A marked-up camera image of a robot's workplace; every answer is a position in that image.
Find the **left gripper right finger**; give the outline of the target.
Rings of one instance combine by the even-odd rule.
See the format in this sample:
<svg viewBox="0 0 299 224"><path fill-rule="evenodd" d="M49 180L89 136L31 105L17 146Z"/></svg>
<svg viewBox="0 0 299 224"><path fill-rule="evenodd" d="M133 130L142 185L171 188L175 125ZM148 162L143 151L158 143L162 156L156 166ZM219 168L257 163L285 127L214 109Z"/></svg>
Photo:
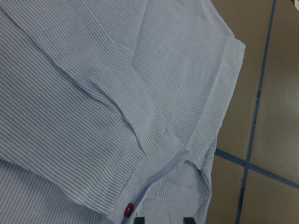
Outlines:
<svg viewBox="0 0 299 224"><path fill-rule="evenodd" d="M193 217L184 217L183 222L184 222L184 224L194 224L194 218Z"/></svg>

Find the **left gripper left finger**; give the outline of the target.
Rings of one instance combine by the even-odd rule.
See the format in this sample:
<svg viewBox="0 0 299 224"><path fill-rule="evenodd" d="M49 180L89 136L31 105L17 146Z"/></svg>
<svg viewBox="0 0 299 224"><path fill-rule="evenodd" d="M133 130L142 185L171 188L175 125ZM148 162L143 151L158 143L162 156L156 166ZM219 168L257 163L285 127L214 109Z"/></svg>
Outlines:
<svg viewBox="0 0 299 224"><path fill-rule="evenodd" d="M145 217L136 217L134 219L134 224L145 224Z"/></svg>

